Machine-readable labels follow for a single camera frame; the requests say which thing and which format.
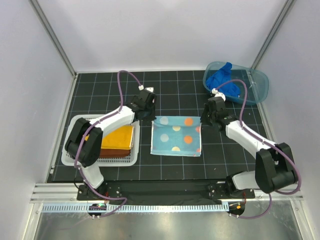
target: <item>folded yellow towel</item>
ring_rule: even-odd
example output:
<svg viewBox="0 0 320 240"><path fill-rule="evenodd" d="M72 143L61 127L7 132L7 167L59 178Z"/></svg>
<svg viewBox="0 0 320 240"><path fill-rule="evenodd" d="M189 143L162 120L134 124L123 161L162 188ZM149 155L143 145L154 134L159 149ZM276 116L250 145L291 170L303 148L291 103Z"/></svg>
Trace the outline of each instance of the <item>folded yellow towel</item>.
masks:
<svg viewBox="0 0 320 240"><path fill-rule="evenodd" d="M122 126L102 139L101 149L130 150L133 144L134 127Z"/></svg>

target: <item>teal plastic basket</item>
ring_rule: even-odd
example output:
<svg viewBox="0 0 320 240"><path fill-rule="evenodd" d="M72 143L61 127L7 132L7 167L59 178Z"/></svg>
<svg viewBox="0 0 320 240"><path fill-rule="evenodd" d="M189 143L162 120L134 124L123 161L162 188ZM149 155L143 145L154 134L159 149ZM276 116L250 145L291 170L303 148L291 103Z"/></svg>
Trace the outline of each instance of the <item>teal plastic basket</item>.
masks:
<svg viewBox="0 0 320 240"><path fill-rule="evenodd" d="M210 92L210 89L206 85L206 80L225 64L225 62L214 61L207 66L203 76L203 85L208 92ZM259 70L232 64L231 79L240 79L244 81L248 89L246 105L252 106L256 105L257 103L261 103L268 96L269 79L263 72ZM244 86L240 82L234 82L234 84L240 88L241 94L239 97L226 95L225 98L228 101L242 104L245 97Z"/></svg>

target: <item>wall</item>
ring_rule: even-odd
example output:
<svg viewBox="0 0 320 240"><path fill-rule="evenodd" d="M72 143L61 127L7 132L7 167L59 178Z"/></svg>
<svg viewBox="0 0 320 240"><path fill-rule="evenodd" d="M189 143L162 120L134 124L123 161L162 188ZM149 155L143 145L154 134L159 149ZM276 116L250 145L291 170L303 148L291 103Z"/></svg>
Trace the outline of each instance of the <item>wall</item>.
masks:
<svg viewBox="0 0 320 240"><path fill-rule="evenodd" d="M285 0L39 0L78 72L250 67Z"/></svg>
<svg viewBox="0 0 320 240"><path fill-rule="evenodd" d="M302 174L302 191L319 226L320 1L298 0L259 65L270 89L264 102L278 142L287 142Z"/></svg>
<svg viewBox="0 0 320 240"><path fill-rule="evenodd" d="M43 183L72 76L27 0L0 7L0 232L21 239Z"/></svg>

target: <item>crumpled blue towel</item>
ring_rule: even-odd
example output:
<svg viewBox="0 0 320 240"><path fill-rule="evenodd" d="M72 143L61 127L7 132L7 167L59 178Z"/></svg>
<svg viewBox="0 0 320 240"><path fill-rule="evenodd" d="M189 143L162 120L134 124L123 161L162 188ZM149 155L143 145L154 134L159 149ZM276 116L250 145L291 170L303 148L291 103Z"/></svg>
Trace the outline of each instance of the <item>crumpled blue towel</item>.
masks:
<svg viewBox="0 0 320 240"><path fill-rule="evenodd" d="M231 68L232 64L227 62L223 67L221 67L216 73L210 76L206 81L206 86L212 90L220 86L221 84L231 80ZM219 92L226 96L238 98L240 95L240 89L233 82L224 85L219 89Z"/></svg>
<svg viewBox="0 0 320 240"><path fill-rule="evenodd" d="M152 122L153 155L201 155L201 122L198 116L157 116Z"/></svg>

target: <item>black tiled table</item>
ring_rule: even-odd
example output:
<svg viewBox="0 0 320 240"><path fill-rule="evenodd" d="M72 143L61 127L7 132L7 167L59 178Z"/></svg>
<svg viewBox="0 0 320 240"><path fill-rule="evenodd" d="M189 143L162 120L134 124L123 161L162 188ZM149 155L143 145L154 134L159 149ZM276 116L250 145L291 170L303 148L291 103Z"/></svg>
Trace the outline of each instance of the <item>black tiled table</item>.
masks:
<svg viewBox="0 0 320 240"><path fill-rule="evenodd" d="M209 95L202 78L204 71L152 71L134 72L145 87L154 87L158 96L157 116L201 116ZM234 70L232 78L239 78L245 71ZM121 88L125 100L136 95L138 85L126 73L121 73ZM79 74L69 107L59 152L67 127L76 115L105 114L119 106L120 96L117 73ZM241 106L226 102L230 113L239 115ZM266 136L256 106L246 106L244 122L253 130ZM227 175L254 170L254 158L233 140L214 127L202 126L202 153L200 157L158 156L150 154L151 124L143 122L140 131L140 150L137 162L129 167L101 167L106 180L179 180L225 178ZM81 181L78 170L65 166L58 155L53 174L48 182Z"/></svg>

